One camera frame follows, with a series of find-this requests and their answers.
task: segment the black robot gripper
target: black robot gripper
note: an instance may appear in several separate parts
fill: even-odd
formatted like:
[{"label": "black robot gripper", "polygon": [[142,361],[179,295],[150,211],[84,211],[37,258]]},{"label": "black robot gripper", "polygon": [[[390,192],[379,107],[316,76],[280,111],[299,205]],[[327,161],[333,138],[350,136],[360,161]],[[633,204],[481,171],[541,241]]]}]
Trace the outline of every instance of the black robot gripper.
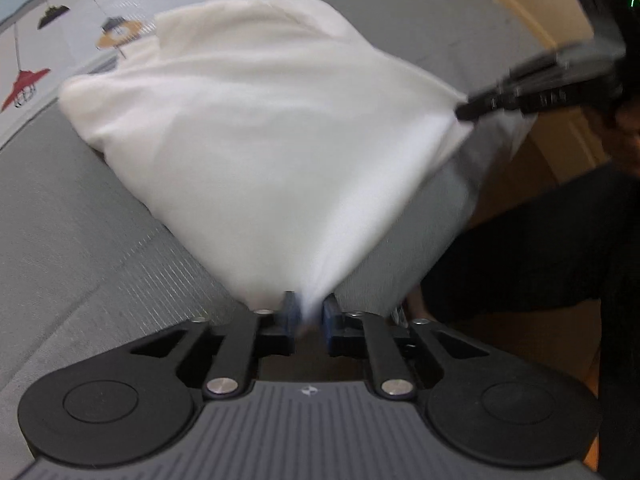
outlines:
[{"label": "black robot gripper", "polygon": [[[36,457],[67,466],[151,457],[180,441],[209,403],[249,394],[260,358],[290,355],[297,314],[287,293],[280,311],[238,306],[227,325],[182,322],[52,372],[20,400],[20,428]],[[330,296],[322,325],[329,355],[362,360],[374,396],[411,403],[475,460],[509,468],[582,460],[598,431],[598,403],[578,381],[442,324],[389,326],[342,312]]]}]

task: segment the black circular pad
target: black circular pad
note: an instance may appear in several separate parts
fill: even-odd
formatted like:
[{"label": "black circular pad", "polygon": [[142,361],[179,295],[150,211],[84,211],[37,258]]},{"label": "black circular pad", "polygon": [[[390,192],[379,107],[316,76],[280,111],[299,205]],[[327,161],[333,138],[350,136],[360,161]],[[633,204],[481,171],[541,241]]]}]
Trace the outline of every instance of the black circular pad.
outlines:
[{"label": "black circular pad", "polygon": [[167,446],[193,411],[190,390],[162,359],[107,352],[32,384],[18,423],[35,454],[105,467]]},{"label": "black circular pad", "polygon": [[426,414],[454,447],[516,468],[583,459],[600,419],[596,399],[577,381],[497,351],[451,360]]},{"label": "black circular pad", "polygon": [[129,415],[138,404],[138,392],[118,381],[80,384],[66,394],[66,412],[81,422],[105,424]]},{"label": "black circular pad", "polygon": [[499,383],[482,394],[487,413],[509,424],[537,424],[549,418],[556,403],[551,394],[533,384]]}]

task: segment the grey fabric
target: grey fabric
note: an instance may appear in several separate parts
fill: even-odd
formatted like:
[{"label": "grey fabric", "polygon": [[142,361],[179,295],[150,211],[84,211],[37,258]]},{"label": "grey fabric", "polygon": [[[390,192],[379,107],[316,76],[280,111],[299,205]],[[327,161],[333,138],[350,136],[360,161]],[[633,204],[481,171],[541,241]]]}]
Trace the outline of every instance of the grey fabric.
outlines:
[{"label": "grey fabric", "polygon": [[[490,0],[325,0],[375,46],[469,92],[540,46]],[[337,288],[345,309],[389,313],[471,214],[496,159],[529,123],[496,115],[425,183]],[[57,105],[0,152],[0,480],[30,462],[16,407],[50,370],[234,301],[120,184]]]}]

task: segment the logo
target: logo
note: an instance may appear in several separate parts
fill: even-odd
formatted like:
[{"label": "logo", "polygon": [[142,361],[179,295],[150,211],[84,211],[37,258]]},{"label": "logo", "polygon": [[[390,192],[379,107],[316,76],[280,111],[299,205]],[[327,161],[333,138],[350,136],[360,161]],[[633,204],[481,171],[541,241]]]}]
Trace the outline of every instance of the logo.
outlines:
[{"label": "logo", "polygon": [[300,393],[306,395],[307,397],[311,397],[316,393],[318,393],[319,391],[320,390],[318,390],[315,386],[312,386],[311,384],[308,384],[304,388],[300,388]]}]

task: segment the pendant lamp illustration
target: pendant lamp illustration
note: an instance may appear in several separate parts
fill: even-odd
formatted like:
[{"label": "pendant lamp illustration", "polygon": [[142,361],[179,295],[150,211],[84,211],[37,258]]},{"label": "pendant lamp illustration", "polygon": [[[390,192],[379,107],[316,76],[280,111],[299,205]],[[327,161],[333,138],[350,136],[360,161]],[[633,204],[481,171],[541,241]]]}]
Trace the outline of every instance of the pendant lamp illustration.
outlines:
[{"label": "pendant lamp illustration", "polygon": [[11,103],[16,108],[21,107],[27,101],[33,99],[36,94],[36,83],[40,81],[44,76],[51,72],[48,68],[43,68],[37,72],[31,70],[23,70],[20,65],[20,49],[18,48],[18,27],[17,23],[14,23],[14,39],[15,39],[15,60],[18,64],[18,77],[14,81],[14,86],[11,93],[7,96],[2,104],[0,112],[4,112]]},{"label": "pendant lamp illustration", "polygon": [[119,50],[119,47],[140,37],[144,23],[138,20],[128,20],[122,16],[109,16],[98,2],[93,1],[107,17],[101,27],[102,35],[95,42],[96,47],[101,49],[113,47]]},{"label": "pendant lamp illustration", "polygon": [[44,11],[44,16],[42,16],[40,18],[40,21],[38,22],[38,30],[40,30],[42,27],[46,27],[53,20],[55,20],[56,18],[59,18],[60,16],[62,16],[68,11],[69,11],[69,8],[67,6],[64,6],[64,5],[53,6],[47,0],[47,10]]}]

